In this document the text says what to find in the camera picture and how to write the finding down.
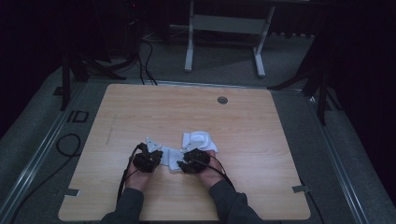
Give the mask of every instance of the hand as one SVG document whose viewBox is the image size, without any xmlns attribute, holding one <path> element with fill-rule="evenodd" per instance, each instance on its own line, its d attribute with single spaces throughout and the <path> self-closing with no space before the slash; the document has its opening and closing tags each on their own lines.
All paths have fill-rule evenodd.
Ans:
<svg viewBox="0 0 396 224">
<path fill-rule="evenodd" d="M 136 167 L 134 167 L 133 164 L 131 164 L 131 166 L 128 169 L 128 174 L 127 176 L 129 176 L 126 180 L 125 180 L 125 188 L 131 188 L 131 189 L 137 189 L 140 191 L 145 191 L 145 189 L 148 187 L 149 185 L 149 181 L 152 177 L 153 173 L 143 173 L 139 170 L 137 170 Z"/>
<path fill-rule="evenodd" d="M 209 165 L 221 172 L 222 169 L 221 165 L 219 164 L 218 161 L 212 158 L 212 157 L 216 157 L 215 151 L 209 150 L 206 153 L 211 156 Z M 216 171 L 210 168 L 204 169 L 201 173 L 197 174 L 197 176 L 198 178 L 201 179 L 202 183 L 207 189 L 210 189 L 213 185 L 218 183 L 220 180 L 224 179 L 219 173 L 217 173 Z"/>
</svg>

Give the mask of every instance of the tabletop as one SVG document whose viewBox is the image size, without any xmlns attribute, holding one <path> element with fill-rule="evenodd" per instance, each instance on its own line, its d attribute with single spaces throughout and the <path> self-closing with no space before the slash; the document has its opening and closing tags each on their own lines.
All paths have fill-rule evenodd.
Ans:
<svg viewBox="0 0 396 224">
<path fill-rule="evenodd" d="M 220 104 L 219 97 L 228 102 Z M 205 86 L 109 85 L 59 218 L 100 220 L 114 211 L 122 172 L 146 137 L 181 148 L 182 134 L 210 133 L 217 158 L 263 219 L 307 219 L 310 211 L 268 90 Z M 194 175 L 160 165 L 145 191 L 141 220 L 218 220 Z"/>
</svg>

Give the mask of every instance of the dark background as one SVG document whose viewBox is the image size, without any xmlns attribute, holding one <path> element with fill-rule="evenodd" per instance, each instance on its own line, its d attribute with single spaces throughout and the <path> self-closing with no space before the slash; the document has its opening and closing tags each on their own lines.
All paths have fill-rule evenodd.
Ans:
<svg viewBox="0 0 396 224">
<path fill-rule="evenodd" d="M 59 68 L 64 48 L 73 46 L 102 60 L 135 48 L 130 44 L 123 46 L 124 39 L 130 39 L 132 34 L 126 32 L 128 18 L 121 0 L 6 0 L 0 4 L 0 136 L 44 79 Z M 147 21 L 166 38 L 167 24 L 188 24 L 188 7 L 189 1 L 183 0 L 148 1 Z M 210 13 L 212 7 L 213 3 L 204 2 L 197 10 Z M 223 8 L 220 13 L 249 17 L 263 12 L 263 7 L 257 6 L 243 11 Z M 334 46 L 332 86 L 395 203 L 392 173 L 396 170 L 396 8 L 391 1 L 356 1 L 340 15 L 330 13 L 332 8 L 280 4 L 270 31 L 286 36 L 317 35 L 318 50 L 308 53 L 308 67 L 318 63 L 321 49 L 329 47 L 329 38 L 339 40 Z M 328 28 L 322 25 L 326 20 L 337 36 L 320 36 L 319 30 Z"/>
</svg>

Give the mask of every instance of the dark sleeve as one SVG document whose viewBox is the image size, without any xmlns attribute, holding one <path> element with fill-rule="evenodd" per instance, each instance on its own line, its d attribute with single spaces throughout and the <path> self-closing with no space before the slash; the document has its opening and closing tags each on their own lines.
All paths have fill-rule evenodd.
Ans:
<svg viewBox="0 0 396 224">
<path fill-rule="evenodd" d="M 238 193 L 225 180 L 216 183 L 209 190 L 215 202 L 220 223 L 264 223 L 256 212 L 248 206 L 248 197 Z"/>
<path fill-rule="evenodd" d="M 116 211 L 105 215 L 100 223 L 138 224 L 144 199 L 145 197 L 141 191 L 137 189 L 124 189 L 117 204 Z"/>
</svg>

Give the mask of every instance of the person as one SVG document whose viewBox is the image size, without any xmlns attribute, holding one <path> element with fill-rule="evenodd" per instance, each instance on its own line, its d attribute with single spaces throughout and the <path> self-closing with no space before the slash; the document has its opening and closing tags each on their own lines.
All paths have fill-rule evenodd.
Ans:
<svg viewBox="0 0 396 224">
<path fill-rule="evenodd" d="M 213 150 L 209 150 L 207 153 L 212 157 L 216 155 Z M 221 171 L 221 165 L 215 159 L 211 158 L 209 165 Z M 136 168 L 131 165 L 128 174 L 134 171 L 136 171 Z M 196 176 L 208 189 L 209 195 L 215 203 L 220 223 L 263 223 L 256 212 L 248 206 L 247 195 L 236 192 L 219 173 L 206 168 Z M 139 215 L 144 201 L 143 192 L 147 188 L 151 177 L 152 173 L 137 171 L 126 179 L 125 189 L 116 210 L 106 214 L 101 223 L 139 223 Z"/>
</svg>

